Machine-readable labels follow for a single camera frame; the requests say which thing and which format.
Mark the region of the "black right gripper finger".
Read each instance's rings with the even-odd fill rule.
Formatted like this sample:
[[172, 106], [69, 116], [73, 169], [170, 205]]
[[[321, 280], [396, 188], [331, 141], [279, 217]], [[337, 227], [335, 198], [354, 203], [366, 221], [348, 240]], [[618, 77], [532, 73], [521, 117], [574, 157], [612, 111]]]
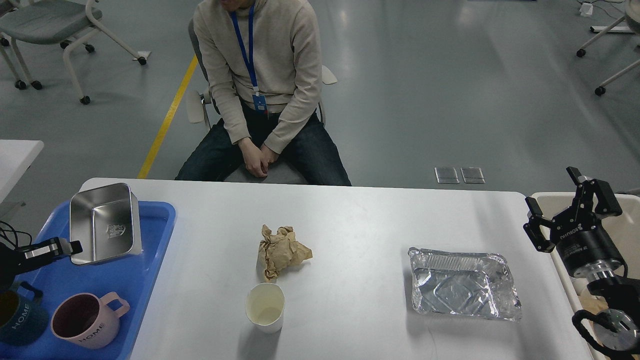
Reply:
[[556, 243], [543, 235], [541, 227], [546, 227], [549, 230], [558, 230], [560, 224], [555, 223], [553, 219], [547, 219], [543, 216], [537, 199], [527, 196], [525, 203], [529, 209], [527, 215], [528, 222], [523, 225], [526, 235], [528, 235], [535, 250], [542, 253], [551, 253], [556, 247]]
[[599, 226], [603, 219], [622, 215], [622, 207], [610, 183], [599, 178], [587, 177], [573, 166], [568, 166], [566, 171], [576, 186], [568, 210], [568, 218], [572, 223]]

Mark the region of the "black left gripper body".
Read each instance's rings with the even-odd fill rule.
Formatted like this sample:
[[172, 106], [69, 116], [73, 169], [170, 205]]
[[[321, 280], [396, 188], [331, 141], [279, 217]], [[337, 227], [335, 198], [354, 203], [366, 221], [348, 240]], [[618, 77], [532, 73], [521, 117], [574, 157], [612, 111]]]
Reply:
[[16, 276], [28, 272], [28, 269], [20, 264], [20, 255], [22, 253], [14, 251], [4, 244], [0, 246], [0, 292], [6, 292]]

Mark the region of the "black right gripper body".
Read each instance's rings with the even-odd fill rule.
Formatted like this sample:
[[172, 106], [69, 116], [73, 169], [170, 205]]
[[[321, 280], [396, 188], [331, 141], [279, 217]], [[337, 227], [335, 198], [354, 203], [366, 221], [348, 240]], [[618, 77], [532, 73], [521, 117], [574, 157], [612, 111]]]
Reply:
[[592, 265], [604, 265], [615, 271], [624, 263], [624, 258], [614, 241], [602, 227], [554, 226], [552, 242], [564, 268], [572, 278], [585, 278], [587, 268]]

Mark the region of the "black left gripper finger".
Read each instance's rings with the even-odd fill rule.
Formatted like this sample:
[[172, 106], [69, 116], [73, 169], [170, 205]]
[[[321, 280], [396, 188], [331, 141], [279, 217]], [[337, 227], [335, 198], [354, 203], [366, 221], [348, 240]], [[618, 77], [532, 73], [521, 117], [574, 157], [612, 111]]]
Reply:
[[20, 248], [28, 265], [48, 265], [66, 256], [82, 253], [80, 241], [70, 241], [61, 237], [51, 237], [37, 244]]

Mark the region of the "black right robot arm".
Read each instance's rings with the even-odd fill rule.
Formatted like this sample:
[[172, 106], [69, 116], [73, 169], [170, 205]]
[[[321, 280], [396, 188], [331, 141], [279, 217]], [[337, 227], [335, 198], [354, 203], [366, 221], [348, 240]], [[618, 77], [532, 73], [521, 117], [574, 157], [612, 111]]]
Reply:
[[581, 309], [572, 324], [597, 352], [611, 360], [631, 360], [639, 353], [639, 293], [627, 280], [628, 264], [602, 225], [623, 212], [605, 180], [584, 176], [578, 168], [566, 168], [576, 190], [569, 207], [545, 218], [532, 196], [525, 198], [528, 221], [523, 229], [542, 253], [556, 251], [567, 271], [585, 279], [592, 296], [603, 297], [607, 308], [598, 313]]

